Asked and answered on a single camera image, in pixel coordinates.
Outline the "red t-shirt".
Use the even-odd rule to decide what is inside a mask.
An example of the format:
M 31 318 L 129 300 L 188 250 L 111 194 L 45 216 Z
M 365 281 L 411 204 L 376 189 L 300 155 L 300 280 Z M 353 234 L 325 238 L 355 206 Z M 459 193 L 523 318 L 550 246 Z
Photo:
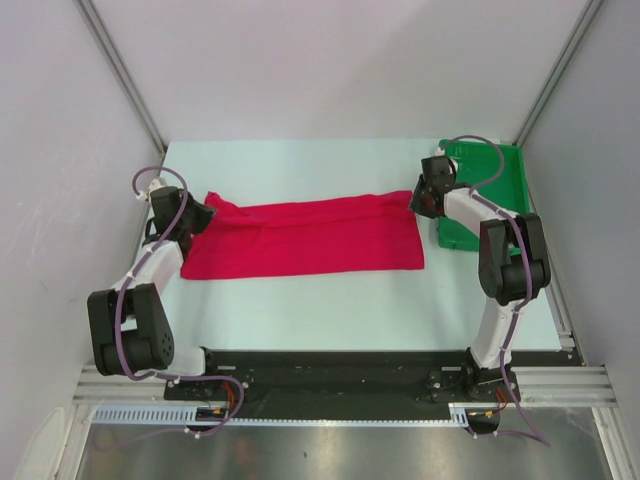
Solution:
M 425 266 L 408 190 L 238 206 L 211 192 L 216 214 L 181 268 L 191 281 L 416 271 Z

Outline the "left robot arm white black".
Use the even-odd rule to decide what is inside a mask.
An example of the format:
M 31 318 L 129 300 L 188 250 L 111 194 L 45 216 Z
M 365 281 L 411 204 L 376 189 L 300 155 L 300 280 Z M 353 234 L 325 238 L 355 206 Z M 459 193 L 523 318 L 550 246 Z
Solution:
M 147 199 L 153 217 L 145 227 L 140 259 L 119 282 L 91 293 L 87 300 L 95 366 L 104 376 L 187 376 L 187 389 L 207 400 L 219 392 L 221 376 L 205 365 L 201 347 L 174 338 L 162 293 L 215 209 L 174 186 L 157 187 Z

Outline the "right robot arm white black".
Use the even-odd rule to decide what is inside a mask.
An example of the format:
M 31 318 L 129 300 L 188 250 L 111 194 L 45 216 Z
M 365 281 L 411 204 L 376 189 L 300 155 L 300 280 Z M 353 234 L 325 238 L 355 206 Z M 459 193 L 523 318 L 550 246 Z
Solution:
M 479 240 L 478 277 L 486 303 L 470 347 L 475 367 L 463 373 L 461 388 L 469 399 L 484 401 L 498 385 L 491 370 L 511 361 L 521 315 L 551 281 L 542 221 L 535 213 L 506 210 L 459 183 L 454 163 L 445 155 L 425 158 L 421 167 L 410 210 L 454 220 Z

